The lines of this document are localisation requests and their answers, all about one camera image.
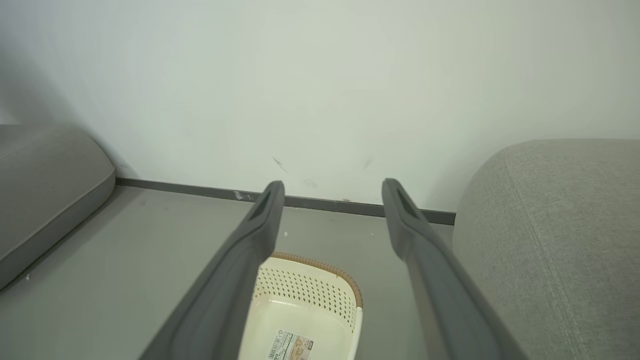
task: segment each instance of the basket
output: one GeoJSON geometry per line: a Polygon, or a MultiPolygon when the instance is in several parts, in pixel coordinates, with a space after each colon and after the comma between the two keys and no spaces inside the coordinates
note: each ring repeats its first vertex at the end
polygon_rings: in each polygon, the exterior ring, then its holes
{"type": "Polygon", "coordinates": [[[239,360],[353,360],[362,295],[346,272],[274,252],[260,267],[239,360]]]}

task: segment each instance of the brown woven basket rim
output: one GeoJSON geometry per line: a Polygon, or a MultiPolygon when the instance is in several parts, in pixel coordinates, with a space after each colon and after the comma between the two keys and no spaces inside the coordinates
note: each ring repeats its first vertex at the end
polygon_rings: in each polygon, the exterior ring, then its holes
{"type": "Polygon", "coordinates": [[[351,290],[353,290],[353,295],[355,295],[356,297],[356,306],[362,307],[362,293],[360,293],[360,288],[358,287],[358,284],[356,283],[356,281],[346,271],[341,270],[335,266],[331,266],[327,263],[323,263],[322,261],[313,260],[311,258],[305,258],[303,256],[290,254],[288,252],[276,251],[271,255],[271,257],[277,258],[277,259],[295,261],[297,263],[301,263],[304,265],[313,266],[314,268],[318,268],[320,270],[324,270],[332,274],[335,274],[336,276],[341,277],[343,280],[345,280],[349,284],[349,286],[351,287],[351,290]]]}

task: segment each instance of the baseboard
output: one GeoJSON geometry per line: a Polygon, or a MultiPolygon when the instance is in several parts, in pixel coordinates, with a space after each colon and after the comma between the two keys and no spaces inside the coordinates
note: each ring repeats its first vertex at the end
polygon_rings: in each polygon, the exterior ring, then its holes
{"type": "MultiPolygon", "coordinates": [[[[253,202],[260,193],[242,192],[238,190],[206,188],[203,186],[180,185],[170,183],[159,183],[157,181],[116,178],[116,185],[130,186],[133,188],[143,188],[159,190],[163,192],[188,193],[217,199],[238,200],[253,202]]],[[[360,202],[334,201],[322,199],[309,199],[306,197],[286,196],[284,206],[292,208],[316,209],[334,211],[338,213],[349,213],[357,215],[367,215],[370,217],[384,217],[385,209],[382,205],[362,204],[360,202]]],[[[421,210],[427,220],[433,224],[453,225],[456,214],[446,211],[421,210]]]]}

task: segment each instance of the product label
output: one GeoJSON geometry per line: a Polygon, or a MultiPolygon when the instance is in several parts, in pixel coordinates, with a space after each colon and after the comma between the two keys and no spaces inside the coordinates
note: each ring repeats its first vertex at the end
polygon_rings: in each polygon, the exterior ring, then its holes
{"type": "Polygon", "coordinates": [[[314,347],[313,340],[302,335],[280,330],[275,338],[268,360],[309,360],[311,350],[314,347]]]}

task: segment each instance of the gray sofa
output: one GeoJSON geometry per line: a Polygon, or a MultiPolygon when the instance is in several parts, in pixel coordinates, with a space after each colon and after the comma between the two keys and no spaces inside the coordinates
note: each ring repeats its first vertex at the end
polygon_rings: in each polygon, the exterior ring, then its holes
{"type": "Polygon", "coordinates": [[[532,359],[637,359],[640,141],[498,152],[463,194],[453,251],[532,359]]]}
{"type": "Polygon", "coordinates": [[[84,132],[0,125],[0,288],[94,212],[114,185],[113,165],[84,132]]]}

